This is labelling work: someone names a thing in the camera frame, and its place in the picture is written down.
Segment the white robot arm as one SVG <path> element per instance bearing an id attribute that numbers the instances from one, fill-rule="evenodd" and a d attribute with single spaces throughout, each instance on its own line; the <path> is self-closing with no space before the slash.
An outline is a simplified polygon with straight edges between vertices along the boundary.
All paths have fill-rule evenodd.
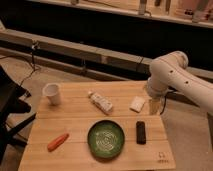
<path id="1" fill-rule="evenodd" d="M 147 93 L 152 98 L 160 98 L 172 87 L 213 115 L 213 83 L 192 75 L 187 67 L 188 57 L 181 51 L 155 58 L 149 65 Z"/>

